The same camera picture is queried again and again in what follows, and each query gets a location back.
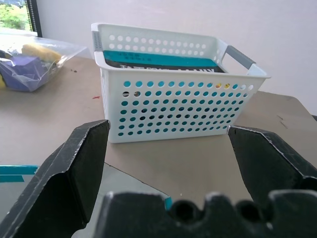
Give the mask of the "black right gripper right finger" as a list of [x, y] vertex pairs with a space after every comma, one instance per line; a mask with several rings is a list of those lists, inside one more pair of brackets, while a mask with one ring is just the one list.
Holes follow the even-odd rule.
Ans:
[[254, 202], [273, 190], [317, 192], [317, 168], [274, 132], [231, 126], [228, 136], [243, 182]]

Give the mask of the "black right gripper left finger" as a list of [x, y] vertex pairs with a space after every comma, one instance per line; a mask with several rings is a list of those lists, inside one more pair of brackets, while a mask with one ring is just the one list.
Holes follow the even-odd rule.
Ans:
[[0, 238], [72, 238], [84, 229], [98, 196], [109, 129], [107, 120], [75, 128], [0, 222]]

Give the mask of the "teal and black packet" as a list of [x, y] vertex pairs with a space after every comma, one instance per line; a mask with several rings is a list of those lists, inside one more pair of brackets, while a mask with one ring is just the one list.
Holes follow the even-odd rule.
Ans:
[[184, 70], [225, 73], [211, 59], [156, 55], [123, 51], [103, 51], [108, 66], [121, 69]]

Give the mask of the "purple item in bag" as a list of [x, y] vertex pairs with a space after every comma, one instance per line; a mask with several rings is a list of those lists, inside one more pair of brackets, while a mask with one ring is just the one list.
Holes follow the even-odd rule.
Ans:
[[0, 58], [0, 75], [8, 89], [33, 92], [48, 82], [48, 69], [39, 57], [18, 55]]

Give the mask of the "white perforated plastic basket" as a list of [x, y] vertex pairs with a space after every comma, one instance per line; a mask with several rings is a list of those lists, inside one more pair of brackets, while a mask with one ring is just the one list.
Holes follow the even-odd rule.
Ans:
[[[111, 143], [226, 134], [268, 75], [219, 38], [106, 23], [91, 26]], [[225, 73], [121, 69], [103, 51], [211, 59]]]

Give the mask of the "clear plastic bag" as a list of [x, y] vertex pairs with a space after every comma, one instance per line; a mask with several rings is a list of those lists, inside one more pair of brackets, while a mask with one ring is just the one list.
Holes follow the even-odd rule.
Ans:
[[53, 39], [0, 33], [0, 90], [34, 92], [73, 57], [90, 57], [87, 47]]

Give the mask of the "yellow item in bag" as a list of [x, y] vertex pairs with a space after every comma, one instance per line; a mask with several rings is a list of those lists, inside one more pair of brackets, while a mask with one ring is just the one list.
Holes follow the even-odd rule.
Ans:
[[38, 44], [25, 44], [22, 47], [22, 54], [39, 57], [43, 61], [58, 62], [62, 55]]

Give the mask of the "black window frame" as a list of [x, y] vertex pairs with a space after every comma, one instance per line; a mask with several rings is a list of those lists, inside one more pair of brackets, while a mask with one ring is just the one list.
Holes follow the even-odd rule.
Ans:
[[37, 0], [25, 0], [28, 16], [30, 19], [31, 30], [37, 33], [38, 37], [42, 37], [42, 29], [40, 24], [39, 11], [37, 6]]

